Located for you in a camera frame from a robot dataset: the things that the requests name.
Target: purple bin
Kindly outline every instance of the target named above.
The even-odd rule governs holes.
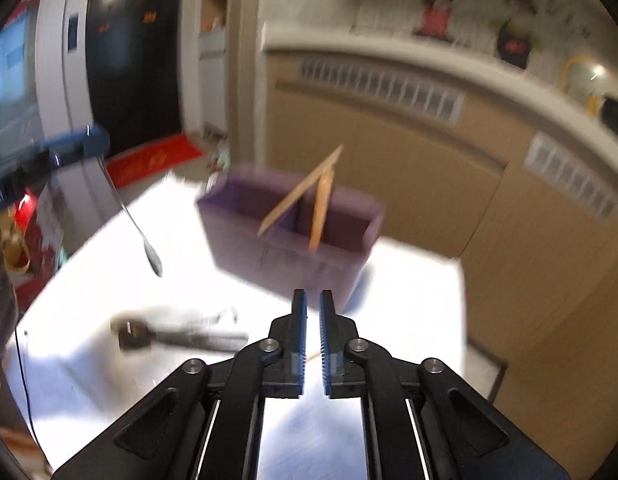
[[[313,254],[308,251],[313,186],[259,237],[262,219],[303,178],[234,166],[198,200],[200,216],[218,267],[288,298],[304,288],[314,308],[320,291],[329,288],[341,312],[380,234],[385,207],[369,194],[334,186],[323,238]]]

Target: white tabletop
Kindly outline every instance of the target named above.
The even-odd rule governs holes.
[[[288,299],[215,269],[195,207],[198,192],[167,178],[129,208],[163,261],[162,278],[152,272],[131,222],[119,214],[54,276],[20,322],[32,418],[52,467],[185,359],[211,364],[229,357],[161,346],[122,354],[108,328],[112,316],[133,312],[156,326],[182,326],[233,306],[253,342],[291,310]],[[345,314],[362,337],[394,357],[421,362],[435,356],[464,372],[464,282],[457,260],[381,238]],[[307,355],[319,348],[318,316],[310,311]],[[26,419],[13,338],[4,368]],[[319,368],[319,358],[308,363],[300,400],[267,400],[259,478],[328,478],[336,470],[340,478],[343,471],[347,478],[366,478],[359,402],[324,397]]]

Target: red door mat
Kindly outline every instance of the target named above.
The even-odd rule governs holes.
[[[116,155],[106,169],[116,187],[124,187],[204,154],[185,134],[177,134]]]

